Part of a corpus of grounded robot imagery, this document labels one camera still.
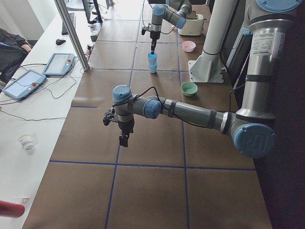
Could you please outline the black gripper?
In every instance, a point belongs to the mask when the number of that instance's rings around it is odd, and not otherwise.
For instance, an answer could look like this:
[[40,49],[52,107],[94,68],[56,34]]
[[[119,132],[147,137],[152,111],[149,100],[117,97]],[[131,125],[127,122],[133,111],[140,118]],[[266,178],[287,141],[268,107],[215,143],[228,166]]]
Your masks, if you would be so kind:
[[152,39],[151,54],[154,54],[156,42],[160,38],[160,31],[150,31],[150,38]]
[[128,147],[129,135],[130,133],[133,133],[134,124],[134,120],[130,120],[128,122],[118,122],[119,128],[122,131],[122,135],[119,136],[120,146]]

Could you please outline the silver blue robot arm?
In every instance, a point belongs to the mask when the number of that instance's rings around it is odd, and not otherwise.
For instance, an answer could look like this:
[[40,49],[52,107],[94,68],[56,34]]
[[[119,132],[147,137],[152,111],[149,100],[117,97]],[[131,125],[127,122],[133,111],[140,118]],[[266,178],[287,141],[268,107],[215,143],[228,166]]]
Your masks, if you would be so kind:
[[157,40],[160,38],[163,21],[167,21],[178,29],[186,24],[186,17],[192,12],[189,0],[166,0],[166,4],[155,5],[152,9],[152,20],[149,24],[151,54],[154,54]]
[[[155,87],[142,94],[132,94],[129,86],[118,85],[112,91],[112,108],[105,113],[103,123],[118,123],[122,134],[120,145],[128,147],[133,133],[134,114],[156,119],[159,114],[177,118],[194,126],[219,130],[232,138],[235,148],[250,158],[262,158],[272,152],[275,116],[271,111],[276,67],[282,56],[285,34],[296,18],[297,7],[303,0],[247,0],[243,34],[252,36],[244,84],[229,93],[229,111],[218,112],[191,104],[159,97]],[[166,0],[166,5],[155,5],[152,22],[145,31],[151,33],[151,53],[154,53],[163,20],[181,29],[191,11],[188,0]],[[192,82],[215,83],[220,76],[214,71],[220,67],[218,54],[232,18],[237,0],[215,0],[203,52],[196,61],[189,61]],[[153,88],[155,96],[143,95]],[[238,92],[240,109],[231,112],[231,95]]]

